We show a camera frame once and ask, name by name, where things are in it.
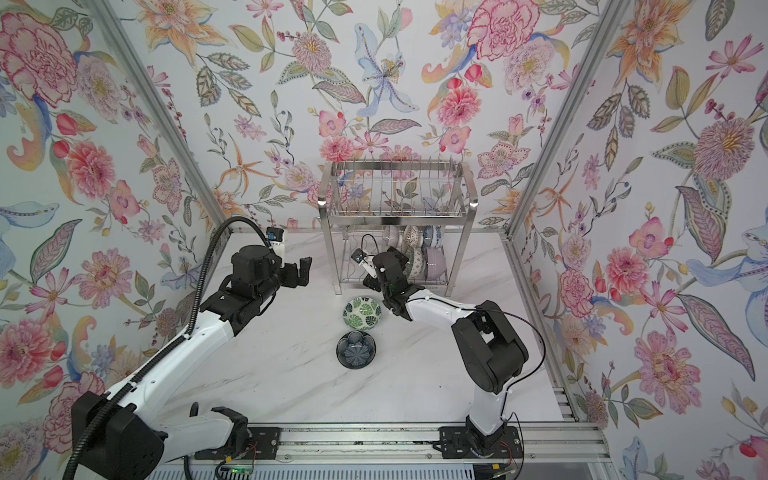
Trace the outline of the blue-rimmed leaf bowl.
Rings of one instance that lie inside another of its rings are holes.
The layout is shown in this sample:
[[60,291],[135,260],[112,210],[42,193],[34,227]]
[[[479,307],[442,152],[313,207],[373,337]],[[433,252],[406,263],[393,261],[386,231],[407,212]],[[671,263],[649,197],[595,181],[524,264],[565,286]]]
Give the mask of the blue-rimmed leaf bowl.
[[353,330],[367,331],[378,325],[383,308],[378,300],[358,296],[348,301],[342,312],[344,323]]

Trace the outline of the white red-patterned bowl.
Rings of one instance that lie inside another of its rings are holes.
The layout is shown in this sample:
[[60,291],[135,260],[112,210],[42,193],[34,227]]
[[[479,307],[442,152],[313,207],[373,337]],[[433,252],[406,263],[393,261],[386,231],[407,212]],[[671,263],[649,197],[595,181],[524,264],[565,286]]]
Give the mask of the white red-patterned bowl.
[[423,231],[420,227],[415,225],[408,225],[402,232],[402,246],[405,249],[413,248],[420,250],[423,245]]

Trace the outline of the purple striped bowl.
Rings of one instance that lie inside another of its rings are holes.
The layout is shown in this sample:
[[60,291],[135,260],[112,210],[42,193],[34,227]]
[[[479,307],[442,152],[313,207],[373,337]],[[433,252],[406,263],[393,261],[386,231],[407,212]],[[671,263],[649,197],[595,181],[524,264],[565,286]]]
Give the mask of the purple striped bowl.
[[400,229],[396,225],[386,225],[382,231],[382,239],[386,244],[386,247],[399,248],[400,244]]

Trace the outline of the dark blue patterned bowl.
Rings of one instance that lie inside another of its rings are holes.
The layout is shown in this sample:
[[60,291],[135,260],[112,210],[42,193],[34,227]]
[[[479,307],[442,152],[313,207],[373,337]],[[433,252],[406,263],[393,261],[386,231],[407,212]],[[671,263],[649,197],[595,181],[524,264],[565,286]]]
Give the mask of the dark blue patterned bowl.
[[364,331],[350,331],[343,335],[336,346],[338,362],[346,369],[359,370],[372,363],[376,356],[374,338]]

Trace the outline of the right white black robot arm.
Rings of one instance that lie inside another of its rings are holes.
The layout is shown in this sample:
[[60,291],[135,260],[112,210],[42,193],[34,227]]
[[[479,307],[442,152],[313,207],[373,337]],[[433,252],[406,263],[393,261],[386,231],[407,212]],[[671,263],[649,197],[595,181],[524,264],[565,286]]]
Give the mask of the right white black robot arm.
[[521,376],[529,352],[501,307],[486,300],[478,305],[454,303],[405,274],[407,257],[391,247],[364,254],[359,264],[367,272],[364,285],[383,295],[384,306],[411,322],[448,328],[475,393],[458,448],[480,458],[491,456],[503,442],[507,420],[507,387]]

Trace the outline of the green geometric patterned bowl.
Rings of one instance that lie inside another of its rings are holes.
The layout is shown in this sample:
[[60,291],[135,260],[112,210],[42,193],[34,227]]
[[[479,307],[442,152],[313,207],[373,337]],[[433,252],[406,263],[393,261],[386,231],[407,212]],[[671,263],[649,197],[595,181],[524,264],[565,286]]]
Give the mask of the green geometric patterned bowl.
[[427,264],[423,249],[410,247],[407,250],[407,256],[410,265],[408,278],[410,280],[424,280],[426,278]]

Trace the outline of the plain lilac ceramic bowl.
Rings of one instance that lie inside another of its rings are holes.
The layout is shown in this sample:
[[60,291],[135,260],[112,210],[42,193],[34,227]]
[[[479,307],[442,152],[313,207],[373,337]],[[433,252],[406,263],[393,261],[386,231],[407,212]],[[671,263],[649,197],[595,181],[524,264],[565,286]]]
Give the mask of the plain lilac ceramic bowl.
[[425,250],[426,258],[426,279],[428,281],[438,281],[447,272],[446,257],[441,248],[427,247]]

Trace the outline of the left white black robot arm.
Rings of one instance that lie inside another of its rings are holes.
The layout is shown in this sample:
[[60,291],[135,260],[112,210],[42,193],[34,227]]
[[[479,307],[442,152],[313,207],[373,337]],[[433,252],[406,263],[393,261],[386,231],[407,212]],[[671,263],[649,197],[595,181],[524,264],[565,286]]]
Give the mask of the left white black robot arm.
[[232,273],[197,306],[184,332],[107,392],[76,400],[64,478],[84,466],[106,479],[146,479],[177,458],[207,450],[234,458],[252,445],[248,418],[229,407],[176,424],[158,420],[186,379],[263,315],[280,288],[308,285],[312,260],[285,264],[270,248],[250,245],[233,254],[231,264]]

